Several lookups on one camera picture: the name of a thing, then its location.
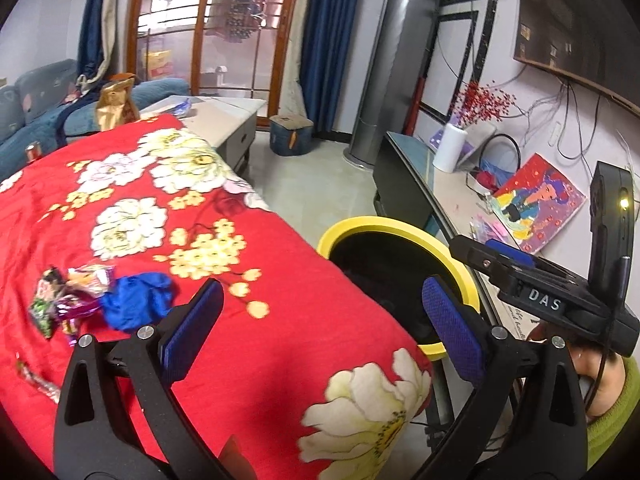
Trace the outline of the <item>right green sleeve forearm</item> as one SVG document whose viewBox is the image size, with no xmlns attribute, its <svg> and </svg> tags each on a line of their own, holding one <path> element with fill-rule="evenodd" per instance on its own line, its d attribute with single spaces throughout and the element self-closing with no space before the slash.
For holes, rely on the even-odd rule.
<svg viewBox="0 0 640 480">
<path fill-rule="evenodd" d="M 613 444 L 639 402 L 639 370 L 634 358 L 623 358 L 625 382 L 612 408 L 587 427 L 590 469 Z"/>
</svg>

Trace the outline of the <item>person's right hand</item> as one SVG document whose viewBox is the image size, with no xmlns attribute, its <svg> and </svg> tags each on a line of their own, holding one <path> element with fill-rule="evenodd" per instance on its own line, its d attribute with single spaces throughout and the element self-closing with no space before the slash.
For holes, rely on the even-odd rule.
<svg viewBox="0 0 640 480">
<path fill-rule="evenodd" d="M 587 419 L 592 422 L 614 406 L 623 393 L 627 375 L 636 370 L 636 362 L 616 353 L 605 358 L 602 349 L 588 341 L 570 336 L 565 341 L 576 373 L 592 380 L 591 403 L 586 408 Z"/>
</svg>

